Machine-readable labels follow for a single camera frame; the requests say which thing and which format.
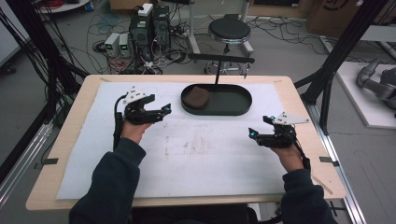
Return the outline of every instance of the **person's left hand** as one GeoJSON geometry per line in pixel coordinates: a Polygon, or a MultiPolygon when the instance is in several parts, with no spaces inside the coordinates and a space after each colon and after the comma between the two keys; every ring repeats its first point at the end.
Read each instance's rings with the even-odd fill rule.
{"type": "Polygon", "coordinates": [[[151,126],[151,124],[134,125],[131,122],[125,120],[122,127],[121,136],[129,138],[139,144],[140,140],[142,140],[143,133],[149,126],[151,126]]]}

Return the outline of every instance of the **person's right hand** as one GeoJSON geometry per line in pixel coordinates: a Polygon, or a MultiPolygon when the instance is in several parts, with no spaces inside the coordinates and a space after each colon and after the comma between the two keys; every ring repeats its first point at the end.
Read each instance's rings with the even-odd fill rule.
{"type": "Polygon", "coordinates": [[[279,157],[280,163],[288,173],[304,169],[301,154],[295,145],[286,148],[271,147],[271,149],[279,157]]]}
{"type": "Polygon", "coordinates": [[[122,127],[122,137],[129,138],[137,144],[142,140],[143,133],[151,124],[134,125],[125,120],[122,127]]]}

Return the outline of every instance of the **black oval tray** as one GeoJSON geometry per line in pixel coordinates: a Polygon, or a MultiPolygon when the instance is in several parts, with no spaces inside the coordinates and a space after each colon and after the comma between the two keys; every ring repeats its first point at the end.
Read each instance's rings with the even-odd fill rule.
{"type": "Polygon", "coordinates": [[[192,84],[183,90],[180,99],[184,110],[193,115],[205,116],[240,116],[249,111],[252,102],[247,89],[232,84],[192,84]],[[183,103],[194,86],[209,91],[209,101],[202,109],[190,108],[183,103]]]}

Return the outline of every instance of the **white device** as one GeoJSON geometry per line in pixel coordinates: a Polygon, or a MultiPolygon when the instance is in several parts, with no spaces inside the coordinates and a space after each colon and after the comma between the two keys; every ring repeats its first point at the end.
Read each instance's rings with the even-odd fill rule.
{"type": "Polygon", "coordinates": [[[117,57],[120,54],[120,34],[111,34],[105,42],[105,47],[108,57],[117,57]]]}
{"type": "Polygon", "coordinates": [[[123,100],[123,103],[125,105],[128,105],[132,102],[138,101],[140,99],[143,99],[146,97],[146,94],[139,90],[138,88],[135,88],[132,86],[131,90],[127,93],[125,96],[125,99],[123,100]]]}
{"type": "Polygon", "coordinates": [[[137,15],[147,17],[149,15],[150,11],[152,10],[152,4],[145,3],[145,4],[143,4],[142,7],[143,7],[143,10],[138,10],[137,15]]]}
{"type": "Polygon", "coordinates": [[[128,34],[120,34],[120,54],[122,57],[131,56],[131,44],[128,34]]]}

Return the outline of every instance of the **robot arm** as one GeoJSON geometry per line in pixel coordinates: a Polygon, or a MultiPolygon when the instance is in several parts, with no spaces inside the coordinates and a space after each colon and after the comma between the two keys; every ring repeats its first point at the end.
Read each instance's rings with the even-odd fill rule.
{"type": "Polygon", "coordinates": [[[396,83],[392,85],[392,80],[396,79],[396,68],[385,70],[382,73],[381,82],[372,81],[370,77],[375,73],[375,69],[380,62],[379,58],[375,58],[367,66],[363,67],[358,74],[356,84],[372,91],[378,98],[389,101],[395,98],[396,95],[396,83]]]}

